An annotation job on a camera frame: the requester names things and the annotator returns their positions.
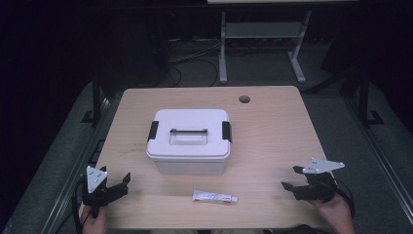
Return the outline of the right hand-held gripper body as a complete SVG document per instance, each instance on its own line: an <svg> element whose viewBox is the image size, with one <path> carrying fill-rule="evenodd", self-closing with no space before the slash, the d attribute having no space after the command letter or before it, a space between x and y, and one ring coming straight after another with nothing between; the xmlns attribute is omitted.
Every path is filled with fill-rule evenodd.
<svg viewBox="0 0 413 234"><path fill-rule="evenodd" d="M343 162L328 161L312 158L305 168L303 176L306 177L309 189L304 193L292 193L297 200L330 201L337 189L337 184L331 174L334 170L343 169Z"/></svg>

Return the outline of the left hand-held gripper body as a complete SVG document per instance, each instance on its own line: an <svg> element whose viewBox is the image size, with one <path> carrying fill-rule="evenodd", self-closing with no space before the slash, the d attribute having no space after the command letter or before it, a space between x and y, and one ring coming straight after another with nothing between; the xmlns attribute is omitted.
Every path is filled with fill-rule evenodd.
<svg viewBox="0 0 413 234"><path fill-rule="evenodd" d="M91 166L86 168L86 184L82 190L83 203L92 208L93 218L97 218L99 209L117 200L113 187L106 186L108 172L102 172Z"/></svg>

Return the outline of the white plastic storage box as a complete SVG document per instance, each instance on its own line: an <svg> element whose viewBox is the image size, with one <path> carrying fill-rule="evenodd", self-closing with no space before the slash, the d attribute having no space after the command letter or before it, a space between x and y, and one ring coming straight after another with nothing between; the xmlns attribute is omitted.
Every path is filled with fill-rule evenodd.
<svg viewBox="0 0 413 234"><path fill-rule="evenodd" d="M228 158L195 157L195 158L154 158L155 163L162 174L168 175L222 175L227 166Z"/></svg>

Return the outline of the white ointment tube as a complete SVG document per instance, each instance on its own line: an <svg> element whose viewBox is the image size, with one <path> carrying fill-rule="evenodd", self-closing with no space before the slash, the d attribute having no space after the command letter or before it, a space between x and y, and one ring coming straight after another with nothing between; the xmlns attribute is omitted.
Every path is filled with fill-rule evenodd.
<svg viewBox="0 0 413 234"><path fill-rule="evenodd" d="M238 202L238 198L236 196L214 192L206 192L202 190L195 190L193 192L192 200L200 202L218 202L229 204Z"/></svg>

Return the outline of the white box lid with handle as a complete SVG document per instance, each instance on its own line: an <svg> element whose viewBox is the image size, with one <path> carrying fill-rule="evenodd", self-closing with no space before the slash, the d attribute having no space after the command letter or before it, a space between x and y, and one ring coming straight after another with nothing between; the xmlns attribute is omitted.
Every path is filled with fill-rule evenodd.
<svg viewBox="0 0 413 234"><path fill-rule="evenodd" d="M223 109L161 109L152 121L147 155L156 161L225 160L232 127Z"/></svg>

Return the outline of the person's right hand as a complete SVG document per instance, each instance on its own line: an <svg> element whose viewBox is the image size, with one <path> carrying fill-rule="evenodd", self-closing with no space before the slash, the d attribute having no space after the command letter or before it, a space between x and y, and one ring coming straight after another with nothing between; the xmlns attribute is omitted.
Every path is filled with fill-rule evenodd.
<svg viewBox="0 0 413 234"><path fill-rule="evenodd" d="M318 211L335 234L356 234L350 207L342 196L335 193L328 202L311 200L310 204Z"/></svg>

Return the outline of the person's left hand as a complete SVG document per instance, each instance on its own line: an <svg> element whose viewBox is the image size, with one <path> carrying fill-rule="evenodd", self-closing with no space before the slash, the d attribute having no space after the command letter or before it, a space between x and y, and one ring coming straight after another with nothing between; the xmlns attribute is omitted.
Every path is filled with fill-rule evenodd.
<svg viewBox="0 0 413 234"><path fill-rule="evenodd" d="M108 234L107 212L108 207L101 207L97 218L89 215L91 207L85 206L81 213L83 223L82 234Z"/></svg>

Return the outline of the black metal stand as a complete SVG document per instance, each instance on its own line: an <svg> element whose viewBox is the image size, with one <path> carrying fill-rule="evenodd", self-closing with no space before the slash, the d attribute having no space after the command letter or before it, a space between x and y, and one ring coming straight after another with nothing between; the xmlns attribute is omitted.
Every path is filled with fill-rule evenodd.
<svg viewBox="0 0 413 234"><path fill-rule="evenodd" d="M370 128L372 125L383 125L384 121L376 110L368 108L369 99L369 79L365 71L359 79L358 93L358 119L364 128Z"/></svg>
<svg viewBox="0 0 413 234"><path fill-rule="evenodd" d="M110 101L101 88L101 77L95 75L92 80L92 108L84 113L81 122L91 124L95 128L109 107Z"/></svg>

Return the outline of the aluminium rail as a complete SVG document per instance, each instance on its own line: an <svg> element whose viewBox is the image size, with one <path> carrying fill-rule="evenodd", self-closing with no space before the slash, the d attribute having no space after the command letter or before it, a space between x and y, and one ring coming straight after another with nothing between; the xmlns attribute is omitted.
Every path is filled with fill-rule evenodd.
<svg viewBox="0 0 413 234"><path fill-rule="evenodd" d="M104 123L110 101L103 97L98 102L101 117L96 123L92 120L94 115L90 103L88 99L84 100L85 106L80 100L75 103L75 109L69 114L53 144L53 158L47 166L47 177L56 181L56 185L51 182L48 185L56 189L56 196L42 224L41 234L55 234L65 223L64 219L72 214L71 197L76 182L86 172L91 159L98 154L97 149L107 135Z"/></svg>
<svg viewBox="0 0 413 234"><path fill-rule="evenodd" d="M344 102L355 119L358 127L361 129L361 132L367 140L370 148L374 152L377 164L387 180L389 187L392 189L392 192L399 202L403 212L405 213L410 224L413 226L413 198L408 193L399 176L396 174L396 171L387 158L384 149L379 145L378 140L371 132L371 124L365 124L361 120L358 116L357 106L352 100L345 98Z"/></svg>

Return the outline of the grey metal table frame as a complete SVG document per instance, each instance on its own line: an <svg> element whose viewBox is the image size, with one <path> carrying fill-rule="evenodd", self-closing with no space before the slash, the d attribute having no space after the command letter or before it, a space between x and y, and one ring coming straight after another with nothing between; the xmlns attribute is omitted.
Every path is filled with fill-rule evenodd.
<svg viewBox="0 0 413 234"><path fill-rule="evenodd" d="M218 56L219 82L226 84L226 42L228 39L295 39L296 44L292 51L287 53L290 65L297 82L304 84L305 75L302 71L298 56L304 41L312 12L307 11L301 21L287 22L229 22L227 14L221 13L220 23L220 51Z"/></svg>

